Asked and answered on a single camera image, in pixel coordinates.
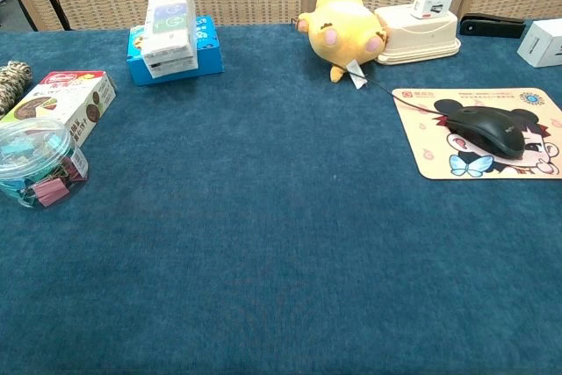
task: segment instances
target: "cardboard box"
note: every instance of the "cardboard box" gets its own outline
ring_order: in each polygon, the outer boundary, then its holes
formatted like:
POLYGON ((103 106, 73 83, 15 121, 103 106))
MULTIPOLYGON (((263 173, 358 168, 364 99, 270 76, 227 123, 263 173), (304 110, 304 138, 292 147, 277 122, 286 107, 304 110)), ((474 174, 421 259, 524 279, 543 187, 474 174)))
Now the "cardboard box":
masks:
POLYGON ((78 147, 115 98, 104 71, 51 72, 0 120, 0 126, 28 118, 62 122, 78 147))
POLYGON ((148 0, 142 58, 152 77, 196 69, 193 0, 148 0))
POLYGON ((419 19, 437 18, 445 15, 453 0, 414 0, 412 16, 419 19))
POLYGON ((224 72, 222 57, 220 55, 219 38, 217 37, 217 31, 211 17, 203 16, 197 18, 198 68, 193 70, 153 78, 147 69, 147 65, 142 60, 141 46, 144 42, 143 33, 144 28, 142 25, 134 26, 129 33, 129 48, 126 62, 136 85, 165 83, 177 79, 224 72))
POLYGON ((562 18, 533 22, 517 53, 535 68, 562 65, 562 18))

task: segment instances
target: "blue bow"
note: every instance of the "blue bow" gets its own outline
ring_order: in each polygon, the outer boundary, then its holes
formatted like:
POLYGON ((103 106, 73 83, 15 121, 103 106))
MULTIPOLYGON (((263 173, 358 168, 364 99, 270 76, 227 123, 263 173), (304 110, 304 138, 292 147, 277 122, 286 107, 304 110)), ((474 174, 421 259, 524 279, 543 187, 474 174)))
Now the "blue bow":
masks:
POLYGON ((458 155, 449 157, 450 172, 455 176, 468 173, 471 177, 480 177, 492 166, 492 163, 494 163, 494 158, 491 155, 480 157, 469 164, 466 164, 465 160, 458 155))

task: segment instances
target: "blue carpet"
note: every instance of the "blue carpet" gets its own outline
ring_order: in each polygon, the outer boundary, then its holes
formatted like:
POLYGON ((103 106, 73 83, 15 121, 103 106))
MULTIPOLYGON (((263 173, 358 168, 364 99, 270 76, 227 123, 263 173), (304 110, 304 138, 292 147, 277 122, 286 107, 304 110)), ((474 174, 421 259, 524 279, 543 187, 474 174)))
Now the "blue carpet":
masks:
MULTIPOLYGON (((429 181, 393 101, 289 25, 220 28, 225 73, 138 88, 127 31, 0 33, 0 63, 103 69, 90 181, 0 198, 0 372, 560 373, 562 186, 429 181)), ((388 88, 538 87, 520 40, 364 70, 388 88)))

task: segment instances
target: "white paper tag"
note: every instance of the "white paper tag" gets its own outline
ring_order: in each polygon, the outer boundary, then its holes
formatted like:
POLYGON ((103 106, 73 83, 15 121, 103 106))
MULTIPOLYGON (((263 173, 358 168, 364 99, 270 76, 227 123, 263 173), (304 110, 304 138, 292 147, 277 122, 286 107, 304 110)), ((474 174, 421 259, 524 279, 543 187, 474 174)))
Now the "white paper tag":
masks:
POLYGON ((88 175, 88 161, 79 147, 75 148, 74 154, 70 157, 70 161, 75 165, 80 176, 86 178, 86 175, 88 175))
MULTIPOLYGON (((359 63, 357 63, 357 60, 355 59, 348 63, 345 68, 349 72, 353 72, 354 74, 358 74, 360 76, 365 76, 365 74, 361 70, 361 67, 359 66, 359 63)), ((353 74, 349 74, 349 76, 351 76, 351 81, 353 81, 353 83, 355 84, 355 88, 357 88, 358 90, 367 83, 367 80, 360 76, 355 76, 353 74)))

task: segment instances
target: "blue box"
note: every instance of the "blue box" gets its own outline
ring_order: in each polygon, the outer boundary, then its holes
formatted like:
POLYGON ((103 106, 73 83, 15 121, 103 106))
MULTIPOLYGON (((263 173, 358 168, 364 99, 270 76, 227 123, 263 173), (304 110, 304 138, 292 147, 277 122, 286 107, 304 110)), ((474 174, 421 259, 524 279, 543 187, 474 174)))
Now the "blue box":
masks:
POLYGON ((129 48, 127 50, 126 63, 129 66, 131 76, 136 85, 165 83, 177 79, 224 72, 222 56, 220 55, 219 37, 217 36, 217 30, 214 27, 211 17, 203 16, 197 18, 198 69, 186 70, 176 74, 153 78, 150 72, 148 72, 147 65, 142 60, 141 47, 143 33, 143 25, 134 26, 129 33, 129 48))

